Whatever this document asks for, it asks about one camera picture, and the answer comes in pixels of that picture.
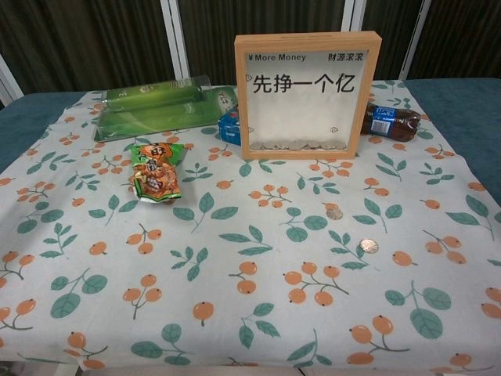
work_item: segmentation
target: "plastic packaging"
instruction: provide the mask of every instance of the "plastic packaging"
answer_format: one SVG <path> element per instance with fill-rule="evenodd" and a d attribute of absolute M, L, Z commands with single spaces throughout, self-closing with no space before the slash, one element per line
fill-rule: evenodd
<path fill-rule="evenodd" d="M 363 118 L 362 134 L 375 133 L 406 142 L 413 139 L 420 120 L 421 115 L 416 111 L 369 103 Z"/>
<path fill-rule="evenodd" d="M 169 143 L 131 148 L 132 179 L 141 201 L 161 202 L 181 197 L 175 165 L 181 161 L 182 151 L 183 145 Z"/>
<path fill-rule="evenodd" d="M 233 88 L 212 88 L 207 76 L 109 90 L 94 140 L 215 124 L 236 104 Z"/>

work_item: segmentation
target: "pile of coins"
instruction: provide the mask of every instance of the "pile of coins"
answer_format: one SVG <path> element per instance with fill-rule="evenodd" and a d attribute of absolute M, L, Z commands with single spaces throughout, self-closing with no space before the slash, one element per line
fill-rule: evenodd
<path fill-rule="evenodd" d="M 315 150 L 315 149 L 324 149 L 324 150 L 345 150 L 346 149 L 346 144 L 343 143 L 342 141 L 323 141 L 323 142 L 318 142 L 314 140 L 308 140 L 308 141 L 300 141 L 300 140 L 294 140 L 294 141 L 283 141 L 283 142 L 276 142 L 276 141 L 267 141 L 265 143 L 252 143 L 250 145 L 251 150 L 292 150 L 292 151 L 299 151 L 299 150 Z"/>

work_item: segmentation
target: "plastic bottle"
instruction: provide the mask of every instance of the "plastic bottle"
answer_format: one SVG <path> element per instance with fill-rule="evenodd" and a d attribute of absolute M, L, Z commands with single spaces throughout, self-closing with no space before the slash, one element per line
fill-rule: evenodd
<path fill-rule="evenodd" d="M 421 115 L 416 111 L 369 103 L 363 118 L 362 134 L 375 133 L 406 142 L 413 139 L 420 120 Z"/>

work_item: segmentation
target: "tablecloth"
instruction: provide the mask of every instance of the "tablecloth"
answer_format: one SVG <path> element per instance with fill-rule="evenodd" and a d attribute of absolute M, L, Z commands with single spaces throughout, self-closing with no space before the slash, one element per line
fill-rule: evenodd
<path fill-rule="evenodd" d="M 423 113 L 400 81 L 370 100 Z M 501 211 L 429 121 L 352 161 L 244 161 L 215 126 L 95 143 L 99 109 L 0 175 L 2 359 L 499 373 Z M 183 197 L 138 202 L 130 147 L 160 141 Z"/>

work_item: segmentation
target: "coin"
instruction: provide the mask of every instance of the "coin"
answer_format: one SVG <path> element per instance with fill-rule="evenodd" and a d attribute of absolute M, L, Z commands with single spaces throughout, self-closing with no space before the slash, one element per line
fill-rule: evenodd
<path fill-rule="evenodd" d="M 293 151 L 299 151 L 303 147 L 305 147 L 305 143 L 302 141 L 298 141 L 298 140 L 293 141 L 292 143 L 289 144 L 289 150 L 293 150 Z"/>
<path fill-rule="evenodd" d="M 334 149 L 343 150 L 346 149 L 346 144 L 342 141 L 333 141 L 331 143 Z"/>
<path fill-rule="evenodd" d="M 313 140 L 313 139 L 309 139 L 307 144 L 312 149 L 316 149 L 317 147 L 320 147 L 320 143 L 318 141 Z"/>
<path fill-rule="evenodd" d="M 376 253 L 379 249 L 379 245 L 372 239 L 364 239 L 360 241 L 360 248 L 365 253 Z"/>
<path fill-rule="evenodd" d="M 339 208 L 330 209 L 326 212 L 327 218 L 337 221 L 343 218 L 343 212 Z"/>
<path fill-rule="evenodd" d="M 275 149 L 275 143 L 273 141 L 267 141 L 264 144 L 266 150 L 273 150 Z"/>
<path fill-rule="evenodd" d="M 263 146 L 263 144 L 262 144 L 262 143 L 252 143 L 252 144 L 250 145 L 250 148 L 251 148 L 252 150 L 261 150 L 262 146 Z"/>

